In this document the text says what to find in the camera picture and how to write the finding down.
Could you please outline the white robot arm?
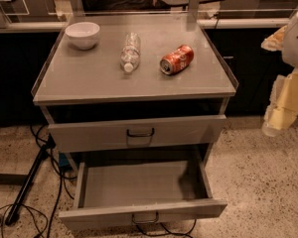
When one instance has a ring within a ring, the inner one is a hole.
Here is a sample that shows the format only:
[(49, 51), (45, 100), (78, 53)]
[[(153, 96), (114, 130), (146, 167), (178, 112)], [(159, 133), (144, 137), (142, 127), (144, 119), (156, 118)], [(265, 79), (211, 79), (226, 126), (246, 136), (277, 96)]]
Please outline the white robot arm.
[(266, 38), (261, 46), (268, 51), (281, 51), (282, 60), (294, 67), (287, 76), (276, 77), (264, 114), (262, 132), (275, 137), (298, 117), (298, 11), (286, 26)]

